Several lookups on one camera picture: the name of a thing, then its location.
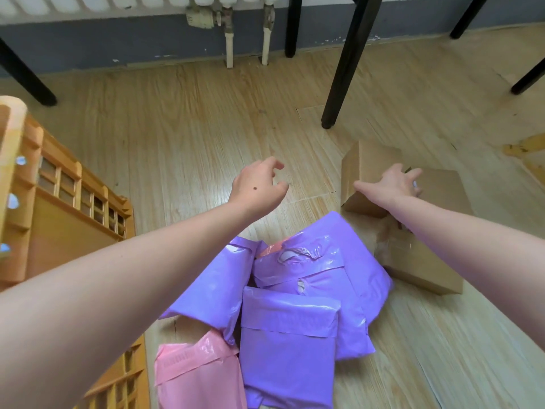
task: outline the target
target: hand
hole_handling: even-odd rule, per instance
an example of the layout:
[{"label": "hand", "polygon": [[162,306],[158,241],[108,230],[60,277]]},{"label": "hand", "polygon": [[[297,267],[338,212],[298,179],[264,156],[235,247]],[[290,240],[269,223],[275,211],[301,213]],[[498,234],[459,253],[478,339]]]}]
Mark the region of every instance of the hand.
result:
[{"label": "hand", "polygon": [[413,187],[413,182],[422,173],[420,168],[407,173],[401,171],[402,164],[394,164],[382,174],[376,184],[356,181],[354,188],[363,193],[371,202],[390,211],[393,202],[400,196],[419,196],[422,190]]},{"label": "hand", "polygon": [[274,156],[244,167],[233,181],[229,202],[244,207],[252,222],[272,212],[280,205],[289,188],[283,181],[273,184],[276,176],[274,170],[283,167],[284,164]]}]

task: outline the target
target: person's left hand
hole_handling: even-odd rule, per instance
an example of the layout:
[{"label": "person's left hand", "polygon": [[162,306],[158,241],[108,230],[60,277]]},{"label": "person's left hand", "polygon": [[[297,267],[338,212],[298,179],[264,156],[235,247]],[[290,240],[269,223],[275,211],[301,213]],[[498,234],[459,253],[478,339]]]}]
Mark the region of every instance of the person's left hand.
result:
[{"label": "person's left hand", "polygon": [[274,170],[283,167],[284,164],[274,156],[244,167],[233,181],[229,203],[244,207],[252,222],[272,212],[280,205],[289,188],[284,181],[273,184]]}]

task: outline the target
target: black table leg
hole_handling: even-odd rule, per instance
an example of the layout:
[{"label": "black table leg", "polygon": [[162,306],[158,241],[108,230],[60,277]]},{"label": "black table leg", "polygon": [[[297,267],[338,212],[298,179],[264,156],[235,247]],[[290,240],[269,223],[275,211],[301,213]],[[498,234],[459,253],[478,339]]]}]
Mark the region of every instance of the black table leg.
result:
[{"label": "black table leg", "polygon": [[290,6],[288,7],[288,26],[286,27],[286,57],[295,56],[302,5],[303,0],[290,0]]},{"label": "black table leg", "polygon": [[322,127],[329,129],[337,121],[337,116],[350,87],[352,77],[358,67],[361,54],[371,33],[373,23],[382,0],[358,0],[346,41],[342,49],[337,71],[331,83],[328,100],[322,114]]},{"label": "black table leg", "polygon": [[542,75],[545,75],[545,59],[536,64],[532,70],[530,70],[522,77],[522,79],[516,82],[511,88],[511,93],[520,95],[524,90],[528,89],[536,81],[538,81]]},{"label": "black table leg", "polygon": [[450,37],[452,39],[459,39],[460,36],[464,34],[469,24],[473,21],[473,19],[481,10],[482,6],[485,5],[485,3],[486,0],[473,0],[471,2],[464,15],[462,15],[460,21],[454,26],[453,30],[450,32]]},{"label": "black table leg", "polygon": [[0,65],[42,105],[57,104],[57,98],[51,90],[32,73],[32,70],[2,39],[0,39]]}]

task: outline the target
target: person's right arm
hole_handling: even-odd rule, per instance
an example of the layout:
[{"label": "person's right arm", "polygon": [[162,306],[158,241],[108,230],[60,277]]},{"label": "person's right arm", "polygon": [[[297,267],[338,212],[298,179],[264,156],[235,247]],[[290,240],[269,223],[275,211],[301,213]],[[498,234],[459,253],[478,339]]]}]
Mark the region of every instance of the person's right arm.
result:
[{"label": "person's right arm", "polygon": [[357,181],[354,187],[388,210],[545,350],[545,240],[416,198],[419,190],[412,182],[420,173],[404,174],[397,164],[380,182]]}]

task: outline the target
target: forearm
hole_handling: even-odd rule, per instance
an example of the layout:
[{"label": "forearm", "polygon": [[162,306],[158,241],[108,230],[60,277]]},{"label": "forearm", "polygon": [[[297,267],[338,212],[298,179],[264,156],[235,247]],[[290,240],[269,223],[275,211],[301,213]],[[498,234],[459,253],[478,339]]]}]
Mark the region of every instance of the forearm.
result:
[{"label": "forearm", "polygon": [[545,350],[545,241],[410,196],[390,212]]},{"label": "forearm", "polygon": [[73,407],[250,223],[227,203],[3,292],[0,407]]}]

